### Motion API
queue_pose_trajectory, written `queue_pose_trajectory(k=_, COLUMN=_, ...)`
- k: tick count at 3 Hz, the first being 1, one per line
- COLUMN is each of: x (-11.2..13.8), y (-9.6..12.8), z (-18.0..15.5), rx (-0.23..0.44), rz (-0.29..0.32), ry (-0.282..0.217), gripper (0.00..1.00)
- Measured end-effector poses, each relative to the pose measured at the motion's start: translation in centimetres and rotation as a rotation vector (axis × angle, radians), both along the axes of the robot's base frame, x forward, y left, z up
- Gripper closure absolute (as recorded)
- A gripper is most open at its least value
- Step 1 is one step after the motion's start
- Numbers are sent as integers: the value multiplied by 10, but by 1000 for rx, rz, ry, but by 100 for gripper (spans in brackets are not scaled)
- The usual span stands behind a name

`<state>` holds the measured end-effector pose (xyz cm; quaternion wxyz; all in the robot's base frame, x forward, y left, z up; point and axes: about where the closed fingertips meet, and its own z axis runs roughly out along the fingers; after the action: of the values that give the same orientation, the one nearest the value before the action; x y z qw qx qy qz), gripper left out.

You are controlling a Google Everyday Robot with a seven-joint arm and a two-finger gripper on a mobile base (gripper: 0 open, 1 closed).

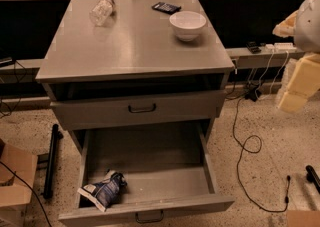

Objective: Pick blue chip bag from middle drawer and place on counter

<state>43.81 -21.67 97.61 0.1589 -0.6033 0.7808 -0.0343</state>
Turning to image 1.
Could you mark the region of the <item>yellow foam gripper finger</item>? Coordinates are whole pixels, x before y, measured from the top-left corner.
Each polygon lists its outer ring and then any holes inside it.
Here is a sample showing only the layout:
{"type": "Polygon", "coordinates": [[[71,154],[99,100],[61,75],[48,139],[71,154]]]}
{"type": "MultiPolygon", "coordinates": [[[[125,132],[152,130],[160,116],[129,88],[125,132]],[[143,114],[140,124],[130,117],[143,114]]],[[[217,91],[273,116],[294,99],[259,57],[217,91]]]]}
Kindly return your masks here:
{"type": "Polygon", "coordinates": [[[319,89],[320,54],[305,54],[299,60],[290,59],[277,94],[277,107],[287,113],[297,112],[319,89]]]}
{"type": "Polygon", "coordinates": [[[296,16],[297,11],[291,13],[285,20],[275,26],[272,34],[282,38],[293,37],[295,34],[296,16]]]}

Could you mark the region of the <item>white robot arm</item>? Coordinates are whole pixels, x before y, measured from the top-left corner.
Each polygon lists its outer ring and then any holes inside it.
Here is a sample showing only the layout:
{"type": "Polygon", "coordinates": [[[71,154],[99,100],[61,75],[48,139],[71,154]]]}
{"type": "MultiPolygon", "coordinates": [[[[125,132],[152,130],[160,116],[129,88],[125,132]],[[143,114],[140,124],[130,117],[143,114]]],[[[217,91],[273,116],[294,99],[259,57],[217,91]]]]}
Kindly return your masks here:
{"type": "Polygon", "coordinates": [[[278,92],[278,108],[297,112],[320,89],[320,0],[305,0],[272,33],[292,37],[295,46],[304,52],[294,65],[287,64],[278,92]]]}

